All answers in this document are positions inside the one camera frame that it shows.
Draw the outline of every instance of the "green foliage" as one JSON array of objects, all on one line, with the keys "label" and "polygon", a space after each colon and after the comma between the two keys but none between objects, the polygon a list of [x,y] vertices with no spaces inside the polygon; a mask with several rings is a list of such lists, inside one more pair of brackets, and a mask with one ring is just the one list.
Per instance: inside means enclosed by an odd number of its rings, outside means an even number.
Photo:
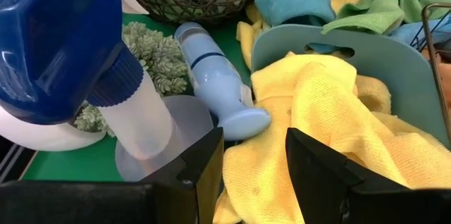
[{"label": "green foliage", "polygon": [[[186,90],[187,66],[174,38],[149,30],[144,23],[131,22],[123,25],[122,39],[149,73],[161,96],[181,94]],[[74,125],[80,130],[104,131],[114,136],[99,110],[87,102],[80,107]]]}]

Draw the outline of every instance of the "metal wire rack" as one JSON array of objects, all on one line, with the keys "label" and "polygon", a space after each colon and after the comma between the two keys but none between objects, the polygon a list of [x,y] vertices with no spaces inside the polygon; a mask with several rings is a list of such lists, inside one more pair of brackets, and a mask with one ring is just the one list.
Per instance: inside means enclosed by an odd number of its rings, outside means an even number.
[{"label": "metal wire rack", "polygon": [[[447,13],[440,20],[435,20],[432,23],[429,16],[431,12],[437,9],[447,9]],[[451,63],[451,27],[448,28],[451,23],[451,4],[430,4],[423,8],[421,14],[423,27],[417,32],[410,45],[426,58],[428,57],[431,64],[435,85],[440,96],[440,105],[442,106],[448,140],[451,142],[451,99],[447,100],[445,96],[445,88],[440,76],[440,64]]]}]

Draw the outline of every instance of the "white tag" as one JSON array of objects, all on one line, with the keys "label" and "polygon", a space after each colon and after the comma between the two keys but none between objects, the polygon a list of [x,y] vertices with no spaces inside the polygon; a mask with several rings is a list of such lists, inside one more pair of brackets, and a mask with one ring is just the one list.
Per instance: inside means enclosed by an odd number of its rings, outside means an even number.
[{"label": "white tag", "polygon": [[134,14],[149,14],[136,0],[122,0],[122,12]]},{"label": "white tag", "polygon": [[241,102],[248,107],[254,107],[252,101],[252,90],[247,85],[241,85]]}]

